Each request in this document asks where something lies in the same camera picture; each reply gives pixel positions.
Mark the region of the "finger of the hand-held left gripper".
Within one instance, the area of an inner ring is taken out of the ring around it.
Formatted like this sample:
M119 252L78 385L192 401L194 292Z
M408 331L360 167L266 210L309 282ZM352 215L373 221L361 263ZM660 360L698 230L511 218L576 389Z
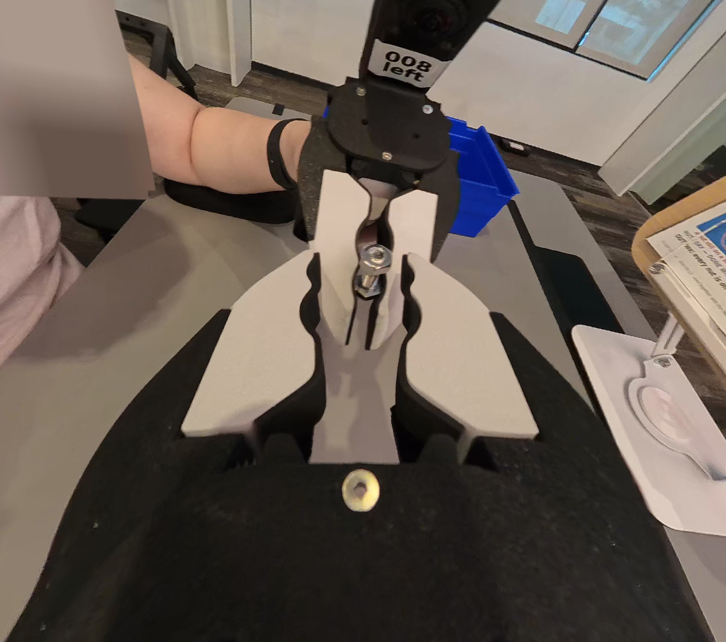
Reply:
M353 176L323 172L312 249L320 259L321 314L332 336L343 346L349 341L356 306L357 238L370 208L369 192Z
M437 196L406 192L391 199L376 223L375 243L385 247L391 261L369 311L366 349L382 347L402 323L404 294L402 262L409 253L431 261Z

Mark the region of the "silver hex bolt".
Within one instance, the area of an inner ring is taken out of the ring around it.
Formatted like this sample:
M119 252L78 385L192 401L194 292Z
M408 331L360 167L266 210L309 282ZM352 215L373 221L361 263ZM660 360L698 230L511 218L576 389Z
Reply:
M380 285L393 262L392 252L385 246L372 244L361 249L358 259L357 275L376 275L380 277Z

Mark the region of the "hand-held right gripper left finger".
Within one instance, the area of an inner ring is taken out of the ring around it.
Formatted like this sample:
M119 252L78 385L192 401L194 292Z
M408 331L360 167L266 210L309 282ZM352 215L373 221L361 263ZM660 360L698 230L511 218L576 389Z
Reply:
M264 445L285 434L312 454L326 407L320 289L320 255L303 252L232 305L182 421L186 438L244 435Z

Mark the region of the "printed instruction sheet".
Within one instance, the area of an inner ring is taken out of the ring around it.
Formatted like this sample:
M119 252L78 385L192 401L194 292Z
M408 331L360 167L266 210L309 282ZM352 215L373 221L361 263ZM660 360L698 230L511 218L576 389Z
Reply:
M725 202L656 233L647 242L725 333Z

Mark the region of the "person's left forearm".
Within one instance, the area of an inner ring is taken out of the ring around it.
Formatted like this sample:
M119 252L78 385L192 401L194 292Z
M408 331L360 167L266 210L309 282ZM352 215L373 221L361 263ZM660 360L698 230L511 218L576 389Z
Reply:
M204 107L128 55L152 170L165 179L230 194L282 191L271 179L267 139L278 120ZM312 124L295 122L280 148L290 175Z

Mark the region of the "blue plastic bin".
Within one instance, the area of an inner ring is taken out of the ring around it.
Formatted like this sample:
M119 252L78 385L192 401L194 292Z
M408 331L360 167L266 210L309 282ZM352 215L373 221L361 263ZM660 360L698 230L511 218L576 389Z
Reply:
M308 239L314 237L325 170L349 174L369 192L365 224L376 226L388 202L400 194L435 194L431 260L450 233L476 237L519 193L486 130L448 118L419 93L345 85L311 138L313 163L301 176Z

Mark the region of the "white document stand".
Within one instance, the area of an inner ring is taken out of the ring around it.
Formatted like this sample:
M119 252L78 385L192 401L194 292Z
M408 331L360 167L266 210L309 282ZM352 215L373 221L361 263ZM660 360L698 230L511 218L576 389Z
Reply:
M571 337L651 514L667 528L724 537L724 435L675 358L587 325Z

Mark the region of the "black monitor stand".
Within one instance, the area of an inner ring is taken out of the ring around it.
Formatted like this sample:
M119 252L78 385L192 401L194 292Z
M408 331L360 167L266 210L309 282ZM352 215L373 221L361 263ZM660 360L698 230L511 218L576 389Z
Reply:
M171 73L180 83L180 88L193 99L197 99L195 82L177 56L173 33L168 26L115 10L120 28L144 38L151 48L150 70L166 79Z

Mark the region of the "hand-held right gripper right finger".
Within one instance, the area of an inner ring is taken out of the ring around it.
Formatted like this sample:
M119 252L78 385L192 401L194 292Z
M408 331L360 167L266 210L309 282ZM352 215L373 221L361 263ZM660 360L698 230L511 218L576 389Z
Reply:
M423 446L449 437L459 459L479 438L534 440L540 430L487 306L415 253L402 260L396 425Z

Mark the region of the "black wristband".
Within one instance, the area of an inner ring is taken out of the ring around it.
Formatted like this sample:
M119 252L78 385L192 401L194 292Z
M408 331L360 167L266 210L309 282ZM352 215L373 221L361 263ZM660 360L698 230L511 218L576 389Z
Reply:
M280 148L280 140L285 128L295 122L304 122L309 125L309 121L302 118L279 120L271 129L267 139L267 163L271 179L285 191L295 191L297 182L287 170Z

